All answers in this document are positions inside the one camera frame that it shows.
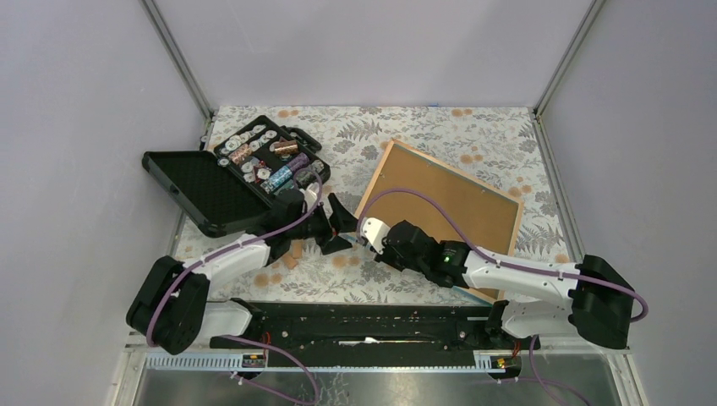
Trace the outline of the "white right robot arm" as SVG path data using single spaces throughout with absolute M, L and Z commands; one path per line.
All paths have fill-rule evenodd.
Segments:
M 467 242 L 436 241 L 412 223 L 390 227 L 376 218 L 359 235 L 376 260 L 399 271 L 421 273 L 443 288 L 495 289 L 527 296 L 527 302 L 494 303 L 484 327 L 489 344 L 506 348 L 517 338 L 577 334 L 603 347 L 627 347 L 634 303 L 644 301 L 603 258 L 546 263 L 502 255 Z

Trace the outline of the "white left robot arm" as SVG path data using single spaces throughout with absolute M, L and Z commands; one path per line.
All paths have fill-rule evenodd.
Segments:
M 221 335 L 244 348 L 255 346 L 263 327 L 248 306 L 239 299 L 211 304 L 211 292 L 278 261 L 296 240 L 313 239 L 324 255 L 351 248 L 343 234 L 355 231 L 358 220 L 335 194 L 328 201 L 330 215 L 315 193 L 284 191 L 257 226 L 234 242 L 188 262 L 169 255 L 157 259 L 129 306 L 127 325 L 149 346 L 172 355 Z

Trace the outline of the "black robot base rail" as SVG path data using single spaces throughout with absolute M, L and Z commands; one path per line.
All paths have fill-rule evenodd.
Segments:
M 243 338 L 287 351 L 309 368 L 459 369 L 474 352 L 528 350 L 485 306 L 250 302 Z

